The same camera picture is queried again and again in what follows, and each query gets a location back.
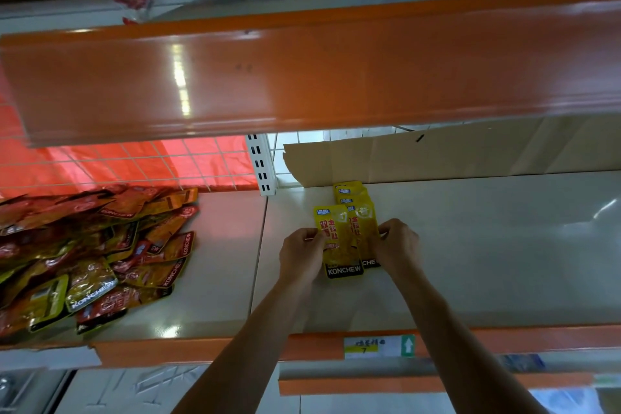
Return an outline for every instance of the forearm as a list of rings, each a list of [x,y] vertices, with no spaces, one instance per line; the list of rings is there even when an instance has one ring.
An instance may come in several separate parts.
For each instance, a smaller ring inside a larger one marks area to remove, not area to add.
[[[422,272],[407,269],[394,279],[458,414],[546,413],[459,321]]]
[[[303,287],[277,283],[173,414],[254,413],[293,326]]]

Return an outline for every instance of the stack of yellow packets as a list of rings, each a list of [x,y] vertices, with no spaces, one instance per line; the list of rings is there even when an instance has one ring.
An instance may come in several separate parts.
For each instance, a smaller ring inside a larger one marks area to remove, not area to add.
[[[361,182],[342,182],[333,186],[336,205],[317,206],[317,229],[328,237],[323,249],[323,266],[328,278],[362,275],[365,269],[379,267],[367,239],[378,235],[375,207]]]

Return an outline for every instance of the yellow highlight on label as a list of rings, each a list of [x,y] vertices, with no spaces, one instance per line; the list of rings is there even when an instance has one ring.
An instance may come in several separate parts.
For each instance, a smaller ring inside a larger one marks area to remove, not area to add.
[[[369,346],[355,346],[350,345],[345,347],[346,354],[368,354],[369,352],[379,352],[377,345]]]

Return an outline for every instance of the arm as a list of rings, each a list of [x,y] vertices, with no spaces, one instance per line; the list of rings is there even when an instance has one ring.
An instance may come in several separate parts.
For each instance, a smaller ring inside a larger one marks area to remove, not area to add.
[[[297,230],[284,240],[275,286],[183,396],[173,414],[256,411],[299,303],[319,273],[324,242],[323,233],[312,228]]]
[[[416,250],[418,235],[397,219],[381,224],[379,232],[386,235],[373,239],[371,248],[406,300],[455,411],[547,414],[427,280]]]

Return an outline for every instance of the hand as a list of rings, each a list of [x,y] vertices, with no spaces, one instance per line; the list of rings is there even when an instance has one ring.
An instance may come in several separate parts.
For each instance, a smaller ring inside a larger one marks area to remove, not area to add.
[[[278,281],[310,287],[321,269],[326,239],[325,234],[315,228],[301,228],[285,238],[280,249]]]
[[[382,237],[369,240],[371,252],[391,277],[413,269],[422,273],[417,252],[419,236],[408,225],[397,218],[388,220],[378,227]]]

